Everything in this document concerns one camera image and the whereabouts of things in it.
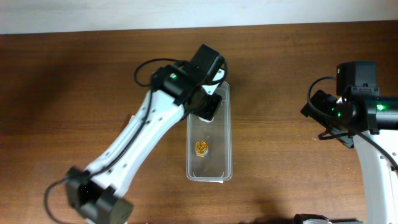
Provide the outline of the clear plastic container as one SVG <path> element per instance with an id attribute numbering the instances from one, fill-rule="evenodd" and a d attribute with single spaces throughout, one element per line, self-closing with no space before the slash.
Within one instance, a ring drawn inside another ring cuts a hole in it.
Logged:
<path id="1" fill-rule="evenodd" d="M 190 114 L 187 119 L 187 177 L 192 181 L 228 181 L 233 176 L 231 105 L 229 84 L 224 82 L 215 93 L 222 97 L 211 123 L 200 121 Z M 208 154 L 199 157 L 195 143 L 205 141 Z"/>

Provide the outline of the small jar gold lid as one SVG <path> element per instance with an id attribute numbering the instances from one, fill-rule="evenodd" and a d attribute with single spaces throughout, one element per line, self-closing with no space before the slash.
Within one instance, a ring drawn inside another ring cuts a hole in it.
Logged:
<path id="1" fill-rule="evenodd" d="M 195 153 L 199 157 L 205 157 L 208 154 L 208 145 L 205 141 L 195 143 Z"/>

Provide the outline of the white spray bottle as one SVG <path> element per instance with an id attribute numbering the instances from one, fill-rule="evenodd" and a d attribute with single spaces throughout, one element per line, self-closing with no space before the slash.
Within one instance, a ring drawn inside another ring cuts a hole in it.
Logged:
<path id="1" fill-rule="evenodd" d="M 205 118 L 202 118 L 202 117 L 198 117 L 198 118 L 199 118 L 200 121 L 203 121 L 203 122 L 206 122 L 206 123 L 211 123 L 214 120 L 214 118 L 211 118 L 211 119 L 205 119 Z"/>

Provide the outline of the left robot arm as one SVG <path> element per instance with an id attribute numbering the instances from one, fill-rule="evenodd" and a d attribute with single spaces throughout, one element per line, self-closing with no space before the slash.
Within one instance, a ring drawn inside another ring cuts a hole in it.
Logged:
<path id="1" fill-rule="evenodd" d="M 151 75 L 141 107 L 112 145 L 84 170 L 67 172 L 69 206 L 87 223 L 126 223 L 133 205 L 123 197 L 146 157 L 188 115 L 213 119 L 222 100 L 215 90 L 227 74 L 224 57 L 205 44 L 189 61 L 168 59 Z"/>

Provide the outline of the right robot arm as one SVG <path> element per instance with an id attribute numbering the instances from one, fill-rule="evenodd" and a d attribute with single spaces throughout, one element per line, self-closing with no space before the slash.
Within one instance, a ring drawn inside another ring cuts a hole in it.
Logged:
<path id="1" fill-rule="evenodd" d="M 397 97 L 381 96 L 376 64 L 341 63 L 336 95 L 308 91 L 301 109 L 325 127 L 320 140 L 336 139 L 359 157 L 368 223 L 397 223 Z"/>

